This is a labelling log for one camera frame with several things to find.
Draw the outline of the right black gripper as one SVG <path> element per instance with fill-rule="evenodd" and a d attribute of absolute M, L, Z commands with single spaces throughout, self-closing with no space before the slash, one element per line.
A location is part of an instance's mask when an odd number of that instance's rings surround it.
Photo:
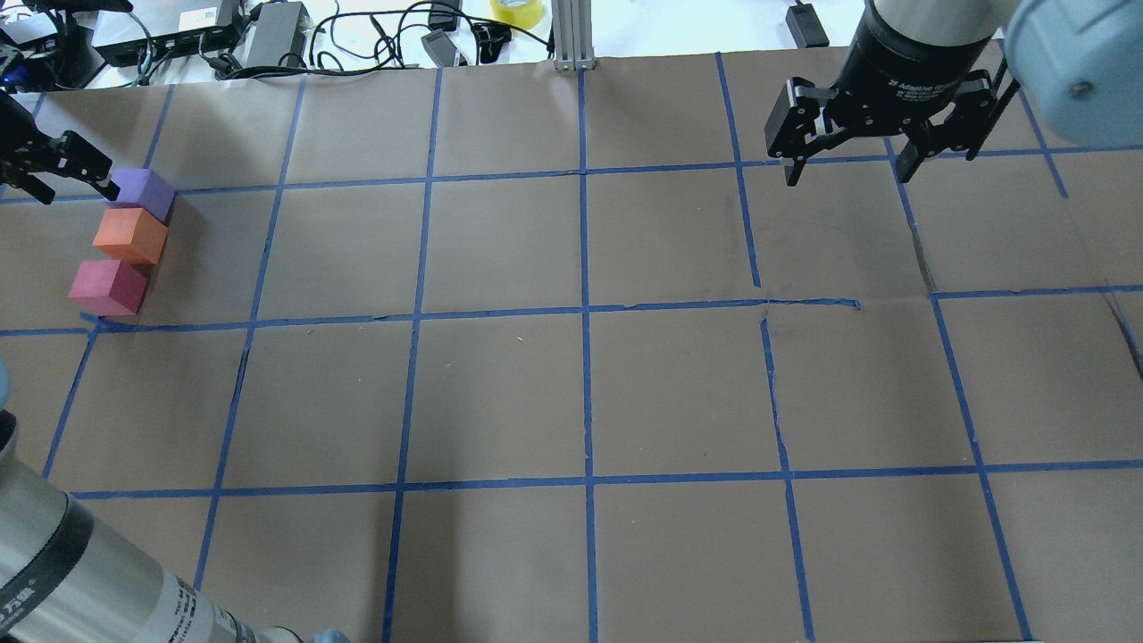
<path fill-rule="evenodd" d="M 785 186 L 812 156 L 854 138 L 906 136 L 900 183 L 940 152 L 974 159 L 1005 110 L 1000 74 L 977 69 L 1001 24 L 997 9 L 866 9 L 833 85 L 788 79 L 764 126 Z"/>

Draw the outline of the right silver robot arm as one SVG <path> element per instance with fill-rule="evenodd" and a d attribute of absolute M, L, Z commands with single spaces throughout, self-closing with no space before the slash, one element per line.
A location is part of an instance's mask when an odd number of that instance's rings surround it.
<path fill-rule="evenodd" d="M 903 135 L 908 182 L 974 159 L 1018 90 L 1060 138 L 1140 144 L 1140 1 L 870 1 L 833 85 L 788 79 L 764 135 L 788 186 L 821 151 Z"/>

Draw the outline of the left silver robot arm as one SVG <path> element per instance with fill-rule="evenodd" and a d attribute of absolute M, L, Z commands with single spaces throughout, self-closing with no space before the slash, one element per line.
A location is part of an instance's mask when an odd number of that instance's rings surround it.
<path fill-rule="evenodd" d="M 115 170 L 79 132 L 49 136 L 3 95 L 3 184 L 51 204 L 51 172 L 81 180 L 136 230 L 107 262 L 86 262 L 72 295 L 98 316 L 127 316 L 146 294 L 143 265 L 161 256 L 174 188 L 146 168 Z M 17 456 L 18 421 L 3 407 L 3 642 L 297 642 L 255 630 L 203 597 Z"/>

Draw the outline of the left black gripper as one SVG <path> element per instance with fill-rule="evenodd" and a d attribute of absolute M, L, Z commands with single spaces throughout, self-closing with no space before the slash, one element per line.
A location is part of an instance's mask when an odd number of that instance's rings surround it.
<path fill-rule="evenodd" d="M 79 132 L 66 130 L 57 138 L 40 131 L 34 116 L 18 101 L 1 95 L 1 180 L 21 188 L 41 204 L 51 204 L 54 188 L 38 172 L 81 180 L 103 200 L 115 201 L 120 187 L 111 179 L 112 159 Z"/>

